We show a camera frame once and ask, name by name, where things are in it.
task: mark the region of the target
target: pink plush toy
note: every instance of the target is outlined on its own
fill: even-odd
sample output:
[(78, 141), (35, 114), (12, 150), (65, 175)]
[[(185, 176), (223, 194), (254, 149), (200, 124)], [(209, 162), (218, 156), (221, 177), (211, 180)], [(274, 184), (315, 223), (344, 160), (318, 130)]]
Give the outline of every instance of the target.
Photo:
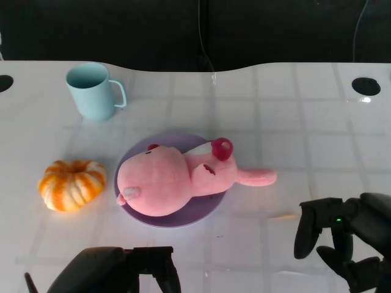
[(174, 147), (150, 145), (148, 151), (126, 160), (118, 172), (120, 205), (159, 217), (181, 209), (192, 197), (218, 194), (235, 182), (265, 186), (276, 181), (268, 169), (241, 170), (233, 145), (216, 139), (181, 154)]

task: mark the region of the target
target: pumpkin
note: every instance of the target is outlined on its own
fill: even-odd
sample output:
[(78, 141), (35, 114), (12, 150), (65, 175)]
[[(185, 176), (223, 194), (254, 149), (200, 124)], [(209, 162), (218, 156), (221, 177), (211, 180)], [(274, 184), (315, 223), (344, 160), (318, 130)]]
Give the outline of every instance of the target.
[(46, 170), (38, 184), (48, 208), (77, 211), (104, 189), (106, 171), (94, 161), (56, 161)]

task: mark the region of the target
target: plate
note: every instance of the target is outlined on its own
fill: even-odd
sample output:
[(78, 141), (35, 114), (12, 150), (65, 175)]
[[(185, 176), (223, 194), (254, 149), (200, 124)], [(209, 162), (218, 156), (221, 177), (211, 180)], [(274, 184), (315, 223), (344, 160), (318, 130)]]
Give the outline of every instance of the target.
[[(120, 191), (117, 185), (117, 177), (120, 166), (127, 159), (147, 151), (148, 146), (154, 143), (163, 145), (165, 147), (175, 147), (182, 153), (185, 153), (199, 145), (206, 143), (207, 140), (201, 136), (193, 134), (183, 133), (165, 133), (158, 134), (155, 136), (148, 137), (126, 152), (122, 157), (114, 176), (114, 192), (115, 196), (118, 197)], [(211, 214), (221, 203), (225, 192), (219, 194), (206, 195), (204, 197), (193, 197), (190, 201), (179, 211), (176, 211), (170, 215), (163, 217), (151, 217), (149, 215), (143, 215), (125, 204), (122, 208), (136, 220), (159, 228), (176, 228), (186, 226), (202, 220), (209, 214)]]

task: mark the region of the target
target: white table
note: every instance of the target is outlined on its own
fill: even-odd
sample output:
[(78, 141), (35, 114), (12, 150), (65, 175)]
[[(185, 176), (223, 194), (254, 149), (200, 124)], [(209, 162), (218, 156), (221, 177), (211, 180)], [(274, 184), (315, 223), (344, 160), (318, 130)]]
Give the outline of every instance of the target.
[[(0, 291), (39, 292), (82, 249), (171, 245), (185, 293), (348, 293), (316, 252), (293, 257), (299, 203), (322, 197), (391, 194), (391, 65), (274, 63), (216, 74), (147, 73), (108, 65), (129, 95), (106, 123), (83, 121), (65, 86), (79, 62), (0, 62), (14, 77), (0, 93)], [(370, 103), (351, 88), (372, 77)], [(234, 186), (211, 216), (178, 229), (145, 226), (117, 206), (113, 173), (125, 151), (177, 129), (228, 137), (243, 167), (278, 171), (270, 187)], [(48, 210), (37, 182), (56, 159), (94, 159), (105, 192), (77, 213)], [(295, 219), (270, 219), (284, 214)], [(329, 232), (318, 244), (331, 245)], [(354, 260), (378, 255), (355, 238)], [(159, 292), (151, 277), (141, 293)]]

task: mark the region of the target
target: light blue mug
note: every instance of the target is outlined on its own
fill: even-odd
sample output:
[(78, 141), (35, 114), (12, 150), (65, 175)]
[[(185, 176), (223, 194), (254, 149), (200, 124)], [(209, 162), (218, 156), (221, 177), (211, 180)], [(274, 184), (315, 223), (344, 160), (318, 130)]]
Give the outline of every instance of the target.
[[(119, 85), (122, 104), (115, 104), (110, 82)], [(89, 120), (105, 121), (115, 113), (116, 107), (126, 106), (126, 93), (119, 81), (109, 79), (108, 69), (99, 63), (84, 63), (67, 74), (67, 85), (80, 114)]]

